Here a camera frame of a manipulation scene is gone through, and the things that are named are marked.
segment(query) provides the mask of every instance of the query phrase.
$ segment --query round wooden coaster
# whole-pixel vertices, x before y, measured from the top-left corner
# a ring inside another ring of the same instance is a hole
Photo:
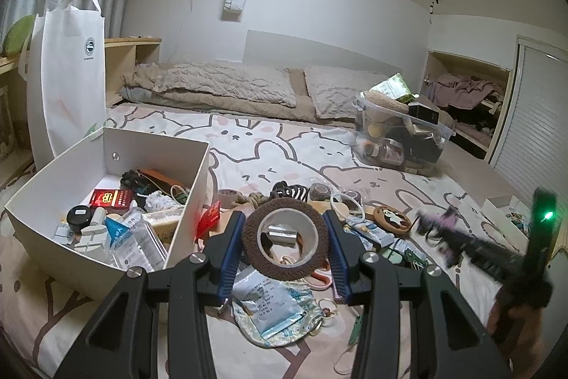
[[[413,226],[407,216],[390,206],[376,207],[373,218],[379,227],[398,236],[407,234]]]

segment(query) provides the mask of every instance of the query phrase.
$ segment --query black lid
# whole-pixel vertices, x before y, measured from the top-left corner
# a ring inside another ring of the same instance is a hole
[[[91,223],[92,217],[93,212],[89,206],[75,206],[67,213],[67,223],[73,232],[81,233]]]

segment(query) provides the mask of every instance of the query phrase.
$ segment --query silver screw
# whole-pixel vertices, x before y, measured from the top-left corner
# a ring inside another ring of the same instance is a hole
[[[379,254],[372,251],[365,252],[363,254],[363,260],[368,264],[373,264],[379,260]]]
[[[138,278],[142,276],[144,269],[142,267],[130,267],[126,270],[126,274],[129,278]]]
[[[442,274],[442,269],[436,264],[430,264],[426,267],[426,273],[431,277],[439,277]]]
[[[189,256],[189,261],[192,264],[202,264],[207,259],[207,256],[202,252],[194,252],[191,256]]]

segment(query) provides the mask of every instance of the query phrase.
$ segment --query red wrapper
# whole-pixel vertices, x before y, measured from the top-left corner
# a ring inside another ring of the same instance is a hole
[[[107,211],[125,213],[132,202],[132,190],[95,189],[89,203],[90,207],[103,207]]]
[[[217,225],[219,218],[221,217],[221,201],[217,201],[213,206],[209,207],[208,210],[201,216],[200,222],[197,225],[197,231],[195,232],[196,238],[201,238],[206,231],[210,230]]]

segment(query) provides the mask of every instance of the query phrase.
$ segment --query door frame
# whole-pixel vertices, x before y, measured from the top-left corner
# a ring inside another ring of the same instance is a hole
[[[565,50],[559,49],[554,47],[550,44],[540,42],[536,39],[530,39],[524,36],[517,36],[517,59],[515,63],[515,69],[512,74],[512,85],[507,83],[507,91],[505,94],[504,102],[508,101],[508,105],[506,108],[506,114],[502,116],[500,123],[501,127],[498,126],[495,129],[495,133],[498,132],[497,140],[495,142],[494,148],[491,153],[488,153],[488,159],[486,157],[486,161],[489,161],[489,165],[491,167],[495,167],[497,163],[497,159],[499,158],[499,154],[503,149],[503,145],[505,144],[505,138],[507,133],[510,129],[510,124],[513,119],[513,115],[515,113],[515,108],[517,105],[517,99],[519,97],[519,89],[521,87],[521,78],[523,77],[523,67],[524,67],[524,57],[525,57],[525,49],[535,49],[539,52],[542,52],[549,57],[560,60],[562,62],[568,63],[568,52]],[[507,98],[507,92],[509,92],[509,88],[512,88],[510,92],[510,100]]]

